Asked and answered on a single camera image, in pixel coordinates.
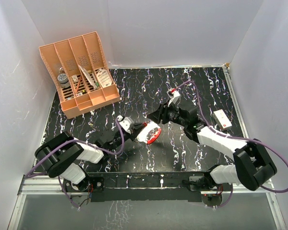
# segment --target metal frame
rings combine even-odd
[[[243,136],[245,138],[249,138],[249,134],[248,134],[248,132],[246,130],[246,127],[245,127],[245,124],[244,124],[244,121],[243,121],[243,117],[242,117],[242,114],[241,114],[241,110],[239,108],[238,101],[237,101],[237,98],[236,98],[236,95],[235,95],[235,92],[234,92],[234,89],[233,89],[233,86],[232,86],[232,83],[231,83],[231,77],[229,75],[228,69],[227,69],[226,66],[222,66],[222,68],[223,68],[223,72],[224,72],[224,75],[225,75],[225,78],[226,78],[226,82],[228,84],[230,96],[232,98],[232,101],[234,102],[235,110],[236,110],[236,113],[237,113],[237,116],[238,116],[238,120],[239,120],[241,129],[242,129],[242,132],[243,132]],[[274,189],[274,186],[273,186],[273,183],[272,183],[271,179],[269,180],[269,184]],[[286,230],[287,228],[286,228],[286,225],[285,225],[285,222],[284,222],[283,215],[282,215],[282,213],[280,211],[280,208],[279,208],[275,193],[271,193],[271,192],[268,192],[266,190],[265,190],[265,192],[266,192],[266,196],[267,196],[267,199],[268,199],[268,202],[269,202],[269,205],[270,205],[270,209],[271,209],[271,212],[272,212],[273,219],[274,219],[275,225],[277,227],[277,230]]]
[[[236,95],[234,93],[234,89],[231,83],[231,78],[228,72],[228,69],[226,68],[225,65],[215,65],[215,66],[164,66],[164,67],[149,67],[149,68],[205,68],[205,67],[222,67],[223,72],[226,78],[226,82],[228,84],[229,92],[232,98],[232,101],[234,103],[234,107],[238,116],[239,124],[241,126],[243,136],[248,138],[248,133],[242,118],[242,114],[237,102]],[[236,185],[234,184],[234,193],[249,193],[250,191],[246,189],[243,185]],[[271,180],[269,180],[265,186],[274,188],[273,183]],[[209,193],[214,193],[212,191],[202,191],[202,194],[209,194]],[[266,190],[259,188],[255,191],[255,193],[266,193],[267,199],[270,205],[270,209],[276,224],[276,227],[278,230],[286,230],[285,222],[283,219],[283,216],[281,214],[276,195],[274,193],[267,192]],[[64,193],[61,192],[61,187],[59,184],[59,181],[57,178],[49,178],[48,176],[38,176],[30,179],[25,179],[23,180],[19,194],[17,197],[17,201],[15,204],[15,208],[11,217],[11,221],[8,227],[8,230],[16,230],[19,224],[19,220],[24,208],[25,204],[25,198],[26,195],[64,195]],[[87,195],[87,192],[72,192],[69,193],[70,195]]]

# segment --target black marble surface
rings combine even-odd
[[[48,141],[64,130],[76,138],[93,143],[99,133],[115,128],[118,115],[130,116],[135,122],[148,121],[147,114],[155,111],[162,101],[168,99],[166,91],[186,80],[195,81],[203,112],[217,128],[211,114],[223,109],[233,124],[229,134],[242,137],[233,101],[222,68],[172,68],[172,69],[112,69],[111,75],[117,83],[121,101],[67,119],[56,94],[44,133]],[[181,91],[181,99],[198,105],[193,86]],[[152,145],[128,140],[125,151],[111,156],[108,161],[92,164],[77,161],[87,172],[173,172],[205,171],[216,163],[228,164],[230,159],[214,149],[190,141],[179,125],[169,122],[160,125],[162,133]]]

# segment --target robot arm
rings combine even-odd
[[[235,165],[219,165],[212,167],[210,177],[215,184],[243,184],[250,190],[256,190],[277,173],[276,166],[263,146],[236,139],[229,135],[217,135],[205,122],[200,120],[194,106],[181,108],[176,106],[180,94],[169,90],[170,100],[162,103],[147,118],[155,123],[166,124],[169,121],[184,127],[186,136],[196,143],[208,145],[232,158]]]
[[[128,139],[134,141],[138,134],[146,127],[146,123],[135,123],[130,117],[119,116],[118,121],[122,127],[125,141]],[[73,139],[76,138],[69,132],[65,131],[59,134],[36,150],[36,159],[41,161],[56,147]],[[121,143],[122,140],[119,131],[106,131],[100,135],[93,146],[106,150],[115,150]],[[102,158],[107,157],[107,155],[106,152],[89,145],[72,142],[52,154],[41,164],[41,166],[50,178],[57,176],[63,177],[64,179],[71,181],[80,191],[83,191],[87,189],[89,185],[89,176],[79,165],[73,162],[75,160],[83,160],[96,164]]]

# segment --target white backdrop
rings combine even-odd
[[[97,31],[109,66],[230,62],[262,0],[22,0],[45,43]]]
[[[43,44],[22,2],[0,1],[0,230],[32,167],[55,92],[39,55]]]
[[[288,160],[288,0],[265,0],[231,65],[243,118],[258,138]],[[277,157],[276,189],[288,187],[288,170]],[[277,195],[288,228],[288,193]]]

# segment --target purple cable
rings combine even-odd
[[[85,144],[85,145],[88,145],[90,147],[93,147],[97,150],[101,150],[101,151],[104,151],[108,154],[111,154],[111,155],[118,155],[118,154],[121,154],[124,150],[124,147],[125,147],[125,139],[124,139],[124,135],[123,135],[123,131],[121,129],[121,126],[118,122],[118,119],[116,118],[115,119],[115,123],[116,125],[118,126],[119,128],[119,131],[120,131],[120,137],[121,137],[121,147],[120,147],[120,150],[118,152],[111,152],[111,151],[108,151],[106,149],[103,149],[103,148],[99,148],[99,147],[96,147],[90,143],[86,143],[85,141],[82,141],[82,140],[77,140],[77,139],[73,139],[73,140],[69,140],[69,141],[66,141],[64,142],[63,144],[57,146],[53,151],[51,151],[47,156],[45,156],[43,159],[41,159],[24,177],[25,178],[32,178],[32,177],[35,177],[35,176],[41,176],[41,175],[46,175],[45,172],[41,172],[41,173],[34,173],[34,171],[46,160],[48,159],[52,154],[54,154],[56,151],[58,151],[59,149],[63,148],[65,145],[68,145],[69,143],[73,143],[73,142],[77,142],[77,143],[81,143],[81,144]],[[62,188],[62,192],[66,195],[66,197],[70,200],[70,202],[75,206],[77,207],[78,209],[80,208],[80,206],[78,206],[75,202],[73,202],[73,200],[69,197],[69,195],[67,194],[67,192],[65,191],[62,183],[61,183],[61,179],[60,177],[58,176],[58,179],[59,179],[59,184]]]
[[[230,201],[231,197],[232,197],[232,194],[234,192],[234,186],[231,184],[231,187],[230,187],[230,194],[229,194],[229,197],[227,199],[227,201],[223,204],[221,204],[220,206],[218,207],[224,207],[225,205],[227,205],[227,203]]]
[[[63,148],[65,145],[68,145],[69,143],[73,143],[73,142],[77,142],[77,143],[80,143],[80,144],[85,144],[85,145],[88,145],[92,148],[95,148],[97,150],[101,150],[103,152],[106,152],[108,154],[111,154],[111,155],[118,155],[118,154],[121,154],[124,150],[124,147],[125,147],[125,139],[124,139],[124,135],[123,135],[123,131],[121,129],[121,126],[118,122],[118,119],[116,118],[115,119],[115,123],[116,125],[118,126],[119,128],[119,131],[120,131],[120,137],[121,137],[121,147],[120,147],[120,150],[118,152],[111,152],[109,150],[106,150],[106,149],[103,149],[103,148],[99,148],[99,147],[96,147],[94,145],[92,145],[91,143],[86,143],[85,141],[83,140],[77,140],[77,139],[73,139],[73,140],[68,140],[66,142],[64,142],[63,144],[57,146],[53,151],[51,151],[50,153],[48,153],[47,156],[45,156],[43,159],[41,159],[24,177],[25,178],[32,178],[32,177],[35,177],[35,176],[39,176],[41,175],[40,173],[36,173],[36,174],[32,174],[46,159],[48,159],[52,154],[54,154],[56,151],[58,151],[59,149]]]
[[[250,138],[240,138],[240,137],[233,137],[233,136],[228,136],[222,132],[219,132],[217,130],[215,130],[211,125],[210,123],[207,121],[207,119],[205,118],[204,114],[203,114],[203,110],[202,110],[202,106],[201,106],[201,102],[200,102],[200,95],[199,95],[199,92],[198,92],[198,89],[195,85],[195,83],[192,81],[192,80],[188,80],[188,81],[185,81],[183,84],[179,85],[177,88],[175,88],[175,90],[181,88],[182,86],[184,86],[185,84],[188,84],[188,83],[191,83],[194,85],[195,87],[195,90],[196,90],[196,96],[197,96],[197,100],[198,100],[198,107],[200,109],[200,115],[202,116],[203,120],[206,122],[206,124],[208,125],[209,129],[211,131],[213,131],[215,134],[221,136],[221,137],[227,137],[229,139],[236,139],[236,140],[244,140],[244,141],[249,141],[249,142],[252,142],[252,143],[255,143],[255,144],[258,144],[258,145],[262,145],[264,147],[266,147],[267,149],[271,150],[273,153],[275,153],[275,155],[277,155],[284,163],[285,165],[288,167],[288,161],[279,153],[277,152],[275,149],[267,146],[266,144],[260,142],[260,141],[257,141],[257,140],[253,140],[253,139],[250,139]],[[261,186],[261,188],[267,190],[267,191],[270,191],[270,192],[274,192],[274,193],[286,193],[288,192],[288,188],[284,189],[284,190],[273,190],[271,188],[267,188],[267,187],[264,187],[264,186]]]

